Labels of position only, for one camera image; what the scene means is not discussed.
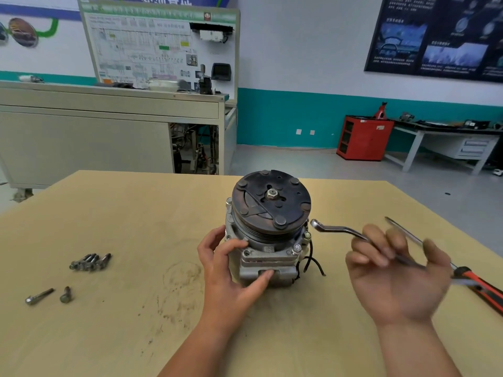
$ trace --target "compressor housing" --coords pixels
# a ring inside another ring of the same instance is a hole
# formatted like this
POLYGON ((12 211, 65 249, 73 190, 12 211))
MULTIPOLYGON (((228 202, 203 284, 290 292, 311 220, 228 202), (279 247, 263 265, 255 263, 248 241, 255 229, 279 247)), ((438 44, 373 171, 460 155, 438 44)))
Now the compressor housing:
POLYGON ((271 285, 292 285, 311 243, 311 197, 305 186, 281 171, 254 172, 237 182, 226 204, 225 240, 249 243, 229 255, 234 278, 248 285, 273 269, 271 285))

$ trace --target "red tool cabinet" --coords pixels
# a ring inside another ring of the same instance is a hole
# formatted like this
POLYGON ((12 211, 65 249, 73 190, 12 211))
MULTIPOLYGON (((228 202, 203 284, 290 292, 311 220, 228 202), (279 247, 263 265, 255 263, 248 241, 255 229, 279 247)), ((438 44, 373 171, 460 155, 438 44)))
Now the red tool cabinet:
POLYGON ((346 160, 381 161, 393 120, 346 116, 337 155, 346 160))

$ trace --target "hand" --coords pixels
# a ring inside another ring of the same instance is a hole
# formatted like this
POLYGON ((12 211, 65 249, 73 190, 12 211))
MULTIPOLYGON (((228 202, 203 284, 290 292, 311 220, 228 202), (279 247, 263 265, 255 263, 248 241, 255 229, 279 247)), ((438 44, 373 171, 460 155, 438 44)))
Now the hand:
POLYGON ((241 325, 246 312, 264 293, 274 274, 267 270, 251 285, 243 288, 232 281, 228 254, 248 246, 247 241, 230 239, 219 245, 225 236, 225 226, 209 232, 197 247, 204 267, 204 308, 200 323, 230 337, 241 325))
POLYGON ((399 229, 384 234, 377 226, 366 225, 363 234, 374 246, 353 239, 346 264, 356 295, 376 325, 430 322, 451 283, 449 256, 425 240, 426 270, 404 266, 393 261, 395 254, 412 259, 399 229))

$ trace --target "black poster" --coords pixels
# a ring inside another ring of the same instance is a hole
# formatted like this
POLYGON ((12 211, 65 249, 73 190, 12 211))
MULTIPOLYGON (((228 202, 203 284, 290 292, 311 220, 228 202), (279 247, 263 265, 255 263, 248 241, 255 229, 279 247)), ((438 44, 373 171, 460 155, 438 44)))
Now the black poster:
POLYGON ((383 0, 365 70, 503 82, 503 0, 383 0))

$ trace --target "light wood tabletop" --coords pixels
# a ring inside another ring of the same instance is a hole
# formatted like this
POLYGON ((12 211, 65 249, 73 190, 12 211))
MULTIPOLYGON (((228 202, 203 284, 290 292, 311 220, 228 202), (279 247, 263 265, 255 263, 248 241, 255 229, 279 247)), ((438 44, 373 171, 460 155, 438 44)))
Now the light wood tabletop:
MULTIPOLYGON (((1 215, 0 375, 155 377, 198 321, 204 282, 196 247, 223 224, 238 180, 79 171, 1 215), (108 252, 104 271, 68 268, 87 253, 108 252), (62 304, 67 285, 74 300, 62 304), (39 304, 25 304, 51 287, 39 304)), ((361 230, 388 228, 387 215, 503 286, 502 258, 391 184, 301 181, 311 218, 361 230)), ((385 375, 376 330, 346 270, 351 236, 312 236, 327 276, 312 264, 292 287, 266 291, 234 336, 222 375, 385 375)), ((472 291, 451 287, 434 321, 463 376, 501 376, 503 318, 472 291)))

